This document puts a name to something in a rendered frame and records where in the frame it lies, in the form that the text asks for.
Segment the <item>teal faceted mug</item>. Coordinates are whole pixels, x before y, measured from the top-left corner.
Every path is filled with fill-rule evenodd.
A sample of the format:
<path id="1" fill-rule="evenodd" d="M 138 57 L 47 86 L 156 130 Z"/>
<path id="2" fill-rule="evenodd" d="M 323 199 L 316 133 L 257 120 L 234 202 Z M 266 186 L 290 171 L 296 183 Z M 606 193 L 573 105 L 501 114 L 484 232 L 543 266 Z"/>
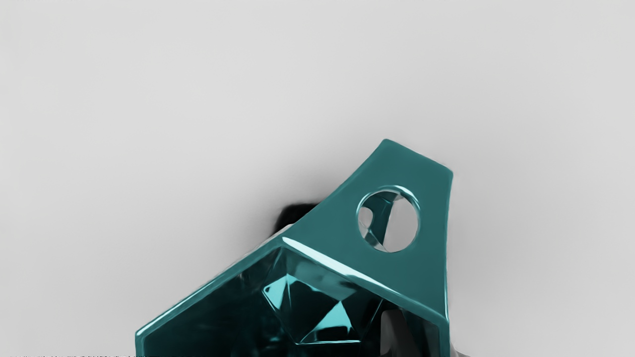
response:
<path id="1" fill-rule="evenodd" d="M 458 357 L 447 312 L 453 172 L 392 140 L 293 225 L 157 316 L 137 357 L 380 357 L 404 309 L 422 357 Z"/>

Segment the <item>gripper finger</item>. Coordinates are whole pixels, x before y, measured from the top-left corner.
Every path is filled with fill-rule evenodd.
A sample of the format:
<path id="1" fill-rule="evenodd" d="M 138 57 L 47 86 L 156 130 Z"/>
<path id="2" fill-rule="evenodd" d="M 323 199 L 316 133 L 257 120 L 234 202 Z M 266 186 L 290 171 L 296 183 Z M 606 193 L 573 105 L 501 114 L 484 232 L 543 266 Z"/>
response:
<path id="1" fill-rule="evenodd" d="M 380 357 L 422 357 L 404 309 L 388 309 L 381 313 Z"/>

